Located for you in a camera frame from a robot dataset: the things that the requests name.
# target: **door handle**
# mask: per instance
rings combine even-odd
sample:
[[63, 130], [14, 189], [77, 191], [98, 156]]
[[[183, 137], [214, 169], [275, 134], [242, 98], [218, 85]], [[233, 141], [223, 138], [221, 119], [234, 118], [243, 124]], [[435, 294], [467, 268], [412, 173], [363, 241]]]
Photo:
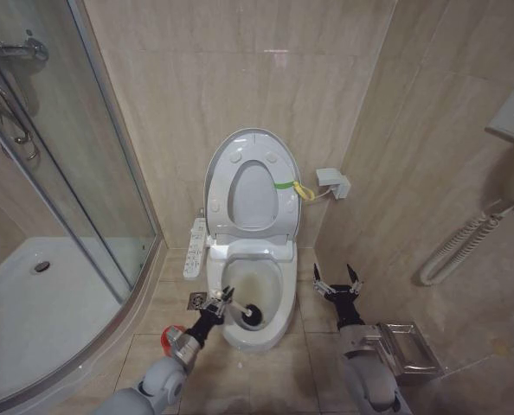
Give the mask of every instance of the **door handle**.
[[[13, 110], [13, 107], [11, 106], [9, 100], [7, 99], [7, 95], [5, 91], [0, 87], [0, 98], [7, 106], [7, 113], [10, 116], [10, 118], [13, 120], [15, 125], [22, 131], [22, 136], [13, 138], [13, 141], [16, 144], [25, 145], [28, 143], [32, 144], [32, 152], [26, 156], [26, 159], [28, 161], [32, 160], [34, 157], [36, 157], [38, 154], [40, 154], [40, 151], [38, 150], [38, 146], [35, 145], [34, 141], [32, 140], [32, 135], [30, 134], [30, 130], [24, 125], [24, 123], [21, 121], [21, 119], [16, 115], [15, 111]], [[2, 110], [0, 108], [0, 123], [3, 124], [3, 117], [2, 117]]]

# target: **toilet lid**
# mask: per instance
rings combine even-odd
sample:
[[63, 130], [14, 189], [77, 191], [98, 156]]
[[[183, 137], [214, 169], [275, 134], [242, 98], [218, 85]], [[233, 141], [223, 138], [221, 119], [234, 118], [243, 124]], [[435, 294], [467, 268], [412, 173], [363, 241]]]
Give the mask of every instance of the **toilet lid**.
[[290, 150], [269, 131], [245, 129], [227, 138], [207, 169], [205, 218], [215, 239], [293, 239], [301, 201], [275, 183], [299, 181]]

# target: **black rubber plunger cup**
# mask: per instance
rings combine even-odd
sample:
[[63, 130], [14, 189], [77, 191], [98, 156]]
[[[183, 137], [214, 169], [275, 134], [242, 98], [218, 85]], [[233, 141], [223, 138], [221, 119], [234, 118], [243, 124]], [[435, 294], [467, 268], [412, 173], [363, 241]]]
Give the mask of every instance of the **black rubber plunger cup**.
[[263, 313], [260, 312], [259, 307], [254, 304], [248, 304], [246, 309], [251, 310], [251, 316], [241, 313], [241, 319], [249, 326], [258, 326], [263, 321]]

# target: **toilet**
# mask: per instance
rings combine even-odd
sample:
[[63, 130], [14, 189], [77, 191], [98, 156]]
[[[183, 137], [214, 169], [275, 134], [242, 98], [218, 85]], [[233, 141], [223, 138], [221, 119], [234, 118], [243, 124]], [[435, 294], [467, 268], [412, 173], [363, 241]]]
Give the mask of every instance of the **toilet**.
[[269, 131], [244, 129], [213, 155], [205, 177], [209, 292], [235, 288], [234, 300], [255, 304], [263, 319], [249, 326], [227, 307], [222, 333], [247, 351], [272, 348], [286, 332], [295, 303], [301, 201], [292, 153]]

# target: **shower enclosure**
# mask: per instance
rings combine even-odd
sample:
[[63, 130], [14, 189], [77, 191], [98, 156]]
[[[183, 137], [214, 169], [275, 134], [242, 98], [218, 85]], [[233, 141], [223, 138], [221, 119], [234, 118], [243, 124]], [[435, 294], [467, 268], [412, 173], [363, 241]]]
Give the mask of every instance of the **shower enclosure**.
[[0, 0], [0, 412], [117, 326], [154, 217], [81, 0]]

